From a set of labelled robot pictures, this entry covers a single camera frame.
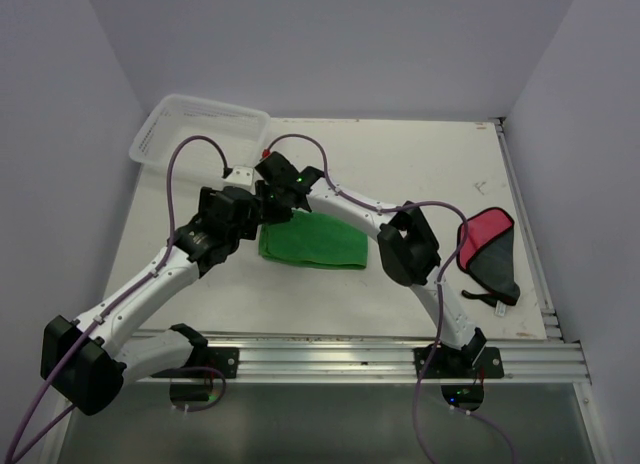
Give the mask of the green microfiber towel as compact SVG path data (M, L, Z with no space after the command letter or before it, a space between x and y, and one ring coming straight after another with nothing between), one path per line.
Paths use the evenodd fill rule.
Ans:
M364 270L368 237L334 217L294 211L285 223L261 227L259 255L272 262L324 270Z

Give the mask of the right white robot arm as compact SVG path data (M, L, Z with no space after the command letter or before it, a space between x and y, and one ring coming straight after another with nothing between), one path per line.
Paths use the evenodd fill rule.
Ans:
M311 166L299 171L278 152L268 153L255 169L268 203L326 214L370 237L387 277L409 288L436 325L439 360L461 377L480 366L486 337L446 282L439 242L419 205L351 197L323 171Z

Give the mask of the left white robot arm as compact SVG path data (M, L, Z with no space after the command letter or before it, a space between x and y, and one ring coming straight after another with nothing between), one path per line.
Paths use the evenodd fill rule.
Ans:
M261 200L244 189L202 188L198 211L166 247L116 294L70 321L44 329L41 376L87 416L104 410L128 384L156 373L208 375L206 339L186 324L138 343L132 334L181 290L252 240Z

